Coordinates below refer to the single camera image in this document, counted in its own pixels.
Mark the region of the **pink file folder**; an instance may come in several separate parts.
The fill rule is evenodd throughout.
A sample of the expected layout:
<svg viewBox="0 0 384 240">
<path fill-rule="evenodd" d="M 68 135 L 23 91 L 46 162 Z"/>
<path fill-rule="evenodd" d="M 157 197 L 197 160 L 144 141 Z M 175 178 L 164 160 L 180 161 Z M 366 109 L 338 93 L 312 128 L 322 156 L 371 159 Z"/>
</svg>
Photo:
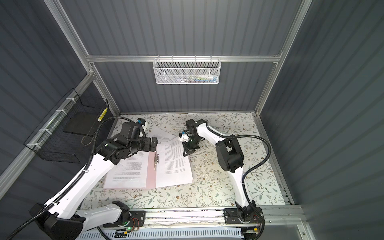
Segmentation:
<svg viewBox="0 0 384 240">
<path fill-rule="evenodd" d="M 158 163 L 157 151 L 149 155 L 148 173 L 147 173 L 147 186 L 141 189 L 156 189 L 156 167 Z"/>
</svg>

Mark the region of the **printed paper sheet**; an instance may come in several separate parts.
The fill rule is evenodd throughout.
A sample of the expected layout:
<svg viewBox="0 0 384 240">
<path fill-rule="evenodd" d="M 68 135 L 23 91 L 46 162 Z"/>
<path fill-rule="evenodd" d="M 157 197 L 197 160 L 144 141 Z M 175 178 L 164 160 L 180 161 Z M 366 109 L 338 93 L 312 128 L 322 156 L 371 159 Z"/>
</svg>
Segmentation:
<svg viewBox="0 0 384 240">
<path fill-rule="evenodd" d="M 149 153 L 138 152 L 136 155 L 121 160 L 106 174 L 105 189 L 141 189 L 147 186 Z"/>
<path fill-rule="evenodd" d="M 159 130 L 159 129 L 148 130 L 147 136 L 150 138 L 152 138 L 152 137 L 157 138 L 159 143 L 169 142 L 169 141 L 173 140 L 174 138 L 176 138 L 175 135 L 166 133 L 166 132 Z"/>
<path fill-rule="evenodd" d="M 156 167 L 156 187 L 164 188 L 191 184 L 193 174 L 189 158 L 184 156 L 184 146 L 179 138 L 157 146 L 159 156 Z"/>
</svg>

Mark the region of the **printed paper sheet back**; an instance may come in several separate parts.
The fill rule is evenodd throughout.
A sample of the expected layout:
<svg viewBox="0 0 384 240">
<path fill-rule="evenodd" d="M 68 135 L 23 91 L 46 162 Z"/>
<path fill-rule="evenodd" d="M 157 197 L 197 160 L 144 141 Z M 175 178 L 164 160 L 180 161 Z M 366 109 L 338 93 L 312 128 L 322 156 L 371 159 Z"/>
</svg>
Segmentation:
<svg viewBox="0 0 384 240">
<path fill-rule="evenodd" d="M 174 138 L 176 138 L 175 135 L 166 133 L 166 132 L 159 130 L 159 129 L 148 130 L 147 136 L 150 138 L 152 138 L 152 137 L 157 138 L 159 143 L 169 142 L 169 141 L 173 140 Z"/>
</svg>

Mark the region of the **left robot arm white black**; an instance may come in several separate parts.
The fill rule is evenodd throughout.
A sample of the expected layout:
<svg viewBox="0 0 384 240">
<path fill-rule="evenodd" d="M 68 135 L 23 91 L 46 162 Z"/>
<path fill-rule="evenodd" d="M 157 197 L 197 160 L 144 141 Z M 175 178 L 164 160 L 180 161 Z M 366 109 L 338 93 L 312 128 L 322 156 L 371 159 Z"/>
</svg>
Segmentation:
<svg viewBox="0 0 384 240">
<path fill-rule="evenodd" d="M 78 207 L 96 183 L 121 160 L 138 152 L 155 152 L 157 144 L 155 137 L 127 141 L 126 146 L 112 139 L 103 141 L 91 161 L 62 190 L 45 204 L 32 207 L 30 213 L 38 227 L 52 240 L 74 240 L 81 233 L 105 224 L 121 228 L 133 225 L 130 208 L 120 201 L 89 211 Z"/>
</svg>

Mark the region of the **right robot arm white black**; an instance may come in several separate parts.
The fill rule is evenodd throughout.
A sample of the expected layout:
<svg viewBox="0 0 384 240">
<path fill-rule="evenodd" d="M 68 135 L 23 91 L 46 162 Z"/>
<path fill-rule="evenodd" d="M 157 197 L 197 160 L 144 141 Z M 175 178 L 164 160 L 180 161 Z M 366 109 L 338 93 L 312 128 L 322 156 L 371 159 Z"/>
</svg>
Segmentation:
<svg viewBox="0 0 384 240">
<path fill-rule="evenodd" d="M 229 174 L 235 191 L 235 204 L 240 221 L 247 222 L 257 214 L 256 204 L 248 196 L 244 175 L 244 153 L 234 135 L 224 136 L 209 126 L 205 120 L 186 122 L 186 129 L 179 134 L 183 145 L 183 156 L 189 156 L 200 148 L 201 141 L 208 141 L 216 148 L 220 167 Z"/>
</svg>

